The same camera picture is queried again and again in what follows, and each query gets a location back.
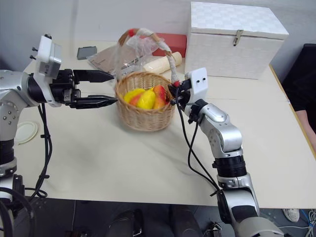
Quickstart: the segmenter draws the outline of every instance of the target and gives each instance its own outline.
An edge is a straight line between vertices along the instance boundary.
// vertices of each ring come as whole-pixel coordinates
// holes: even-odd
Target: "basket handle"
[[[170,64],[170,69],[171,69],[171,83],[178,83],[178,75],[176,72],[176,64],[172,55],[172,51],[169,48],[169,46],[162,41],[154,32],[146,29],[146,28],[134,28],[126,31],[118,40],[118,46],[116,50],[116,56],[115,56],[115,72],[117,75],[117,81],[122,79],[122,70],[120,67],[120,57],[121,57],[121,47],[125,44],[125,42],[132,36],[137,35],[137,36],[146,36],[146,37],[151,37],[158,47],[163,50],[167,56],[167,59]]]

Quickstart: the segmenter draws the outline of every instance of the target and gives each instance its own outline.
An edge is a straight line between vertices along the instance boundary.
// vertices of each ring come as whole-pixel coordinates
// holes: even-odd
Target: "yellow mango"
[[[155,93],[150,89],[146,90],[137,101],[136,106],[145,110],[150,110],[155,104],[155,99]]]
[[[136,95],[144,92],[145,90],[143,88],[136,88],[134,90],[131,90],[129,92],[127,92],[125,95],[124,95],[124,100],[126,103],[129,103],[129,101]]]

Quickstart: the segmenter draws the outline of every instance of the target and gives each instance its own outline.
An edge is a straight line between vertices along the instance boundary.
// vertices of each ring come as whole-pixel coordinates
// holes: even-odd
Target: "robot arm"
[[[272,222],[259,217],[259,205],[243,159],[241,133],[227,113],[203,100],[207,88],[205,68],[186,74],[179,88],[169,86],[174,96],[178,94],[180,108],[189,117],[189,123],[198,122],[209,140],[215,158],[212,166],[217,169],[222,188],[217,192],[222,221],[231,224],[238,237],[283,236]]]
[[[38,52],[36,58],[30,57],[36,60],[36,71],[33,74],[0,70],[0,201],[1,204],[2,201],[6,203],[13,216],[21,206],[15,205],[12,200],[18,194],[22,197],[24,195],[23,177],[14,174],[17,158],[13,150],[21,111],[40,103],[48,103],[52,107],[65,104],[71,108],[88,109],[111,105],[117,101],[105,95],[82,98],[77,89],[80,81],[104,82],[114,77],[97,70],[59,70],[61,47],[52,43],[50,36],[42,36],[39,49],[33,48],[33,51]]]

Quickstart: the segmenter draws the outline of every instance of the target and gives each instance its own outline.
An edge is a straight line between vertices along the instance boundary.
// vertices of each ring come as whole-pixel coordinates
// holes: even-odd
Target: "black wire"
[[[50,157],[52,154],[52,142],[51,142],[50,134],[49,134],[48,127],[47,127],[45,104],[43,103],[41,105],[41,108],[40,108],[40,106],[38,106],[38,109],[39,109],[39,114],[40,114],[40,117],[41,117],[41,120],[42,120],[43,126],[44,126],[45,162],[44,162],[43,170],[41,171],[40,176],[36,182],[35,189],[26,188],[26,190],[34,190],[33,194],[29,198],[29,201],[31,201],[36,195],[40,198],[47,197],[47,193],[45,191],[41,190],[40,188],[41,188],[41,186],[46,178],[47,167],[48,167],[48,163],[50,161]]]
[[[1,229],[4,233],[4,237],[13,237],[13,228],[12,222],[9,215],[9,211],[3,202],[0,200],[0,216],[3,224],[3,229]]]
[[[193,142],[195,140],[197,131],[198,131],[198,123],[196,123],[196,127],[195,127],[195,130],[194,130],[194,133],[193,133],[193,137],[192,137],[192,140],[191,140],[191,144],[189,145],[189,154],[188,154],[188,165],[189,165],[189,168],[191,170],[193,170],[195,173],[198,173],[198,172],[195,169],[193,169],[193,167],[191,166],[191,153],[192,153]]]
[[[25,190],[33,190],[33,191],[36,191],[35,188],[24,188],[24,189],[25,189]],[[47,192],[45,192],[44,190],[39,189],[37,192],[38,192],[38,193],[41,193],[41,198],[46,198],[46,197],[48,196]]]
[[[28,200],[23,195],[21,195],[20,193],[12,189],[0,187],[0,192],[11,194],[15,199],[17,199],[26,208],[27,213],[29,215],[29,220],[30,220],[29,237],[34,237],[35,227],[36,227],[35,213],[32,206],[28,202]]]
[[[187,145],[189,146],[189,148],[191,147],[190,143],[189,143],[189,140],[188,140],[188,137],[187,137],[187,133],[186,133],[186,129],[185,129],[185,126],[184,126],[184,119],[183,119],[183,115],[182,115],[182,111],[181,111],[181,108],[180,108],[180,104],[179,104],[179,99],[178,99],[178,94],[179,94],[179,90],[180,88],[177,88],[176,89],[176,105],[177,105],[177,109],[178,109],[178,112],[179,112],[179,115],[180,115],[180,119],[181,119],[181,125],[182,125],[182,130],[183,130],[183,135],[184,135],[184,138],[187,142]],[[191,164],[188,163],[189,165],[189,168],[195,172],[196,174],[202,176],[204,179],[206,179],[209,183],[211,183],[214,188],[216,190],[220,190],[220,188],[218,187],[217,183],[215,182],[215,180],[213,179],[213,177],[208,173],[208,171],[205,169],[205,167],[203,166],[203,164],[200,162],[200,160],[198,159],[198,157],[196,156],[195,152],[193,151],[192,148],[190,148],[190,151],[189,151],[189,156],[188,156],[188,162],[190,161],[190,156],[191,156],[191,153],[193,154],[193,156],[195,157],[196,161],[198,162],[198,164],[200,165],[200,167],[204,170],[204,172],[206,173],[206,175],[208,176],[208,178],[201,174],[200,172],[198,172],[197,170],[195,170],[194,168],[192,168]]]

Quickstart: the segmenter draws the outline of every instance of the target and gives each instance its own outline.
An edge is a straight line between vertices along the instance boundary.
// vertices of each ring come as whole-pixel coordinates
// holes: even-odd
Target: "wall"
[[[290,36],[272,65],[284,79],[304,43],[316,43],[315,0],[208,0],[269,7]],[[0,0],[0,68],[23,70],[40,35],[117,40],[128,28],[186,34],[190,0]]]

